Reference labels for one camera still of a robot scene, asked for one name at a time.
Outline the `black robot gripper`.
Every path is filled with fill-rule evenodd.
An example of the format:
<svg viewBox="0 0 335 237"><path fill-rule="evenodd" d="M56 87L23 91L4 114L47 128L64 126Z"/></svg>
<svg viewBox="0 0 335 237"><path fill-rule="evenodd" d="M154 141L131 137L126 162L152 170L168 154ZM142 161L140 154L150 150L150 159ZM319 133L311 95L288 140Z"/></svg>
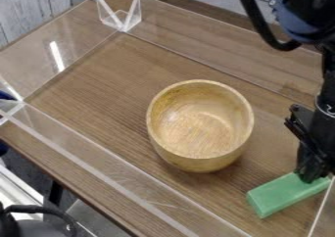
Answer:
<svg viewBox="0 0 335 237"><path fill-rule="evenodd" d="M335 174L335 116L318 102L314 111L299 104L293 104L290 111L284 125L301 141L295 173L302 182L311 183Z"/></svg>

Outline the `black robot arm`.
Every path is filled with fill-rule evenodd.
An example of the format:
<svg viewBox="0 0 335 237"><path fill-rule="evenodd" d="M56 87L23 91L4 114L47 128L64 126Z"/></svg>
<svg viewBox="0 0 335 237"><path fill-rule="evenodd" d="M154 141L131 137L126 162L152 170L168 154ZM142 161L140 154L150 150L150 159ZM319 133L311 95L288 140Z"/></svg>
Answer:
<svg viewBox="0 0 335 237"><path fill-rule="evenodd" d="M295 173L306 183L335 174L335 0L271 0L276 21L291 40L274 35L255 0L239 0L264 42L279 51L305 44L322 52L323 83L313 110L294 104L286 127L301 140Z"/></svg>

